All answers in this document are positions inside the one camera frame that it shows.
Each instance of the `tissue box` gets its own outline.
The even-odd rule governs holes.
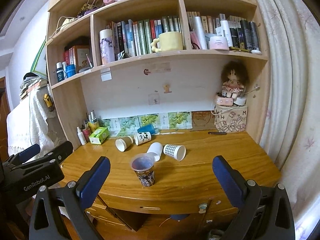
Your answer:
[[[102,144],[103,141],[109,136],[107,127],[99,127],[90,136],[89,140],[92,144]]]

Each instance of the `white curtain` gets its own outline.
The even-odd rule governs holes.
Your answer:
[[[260,145],[281,170],[296,239],[306,239],[320,219],[320,27],[302,0],[257,1],[271,63]]]

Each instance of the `pen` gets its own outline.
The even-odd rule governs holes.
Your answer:
[[[208,132],[208,134],[220,134],[220,135],[226,135],[226,132]]]

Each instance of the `doll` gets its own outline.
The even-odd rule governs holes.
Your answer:
[[[230,61],[221,73],[223,82],[222,95],[236,99],[245,89],[249,76],[245,65],[241,62]]]

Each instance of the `white cup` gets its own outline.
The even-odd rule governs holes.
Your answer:
[[[116,140],[116,147],[120,152],[124,152],[132,143],[133,143],[132,137],[126,136]]]
[[[147,150],[147,153],[151,153],[155,158],[155,161],[157,162],[160,160],[162,149],[163,149],[162,144],[155,142],[150,145],[149,149]]]
[[[177,161],[182,161],[186,156],[186,148],[183,145],[166,144],[163,148],[163,153]]]
[[[136,145],[143,144],[145,142],[151,141],[150,132],[137,132],[133,135]]]

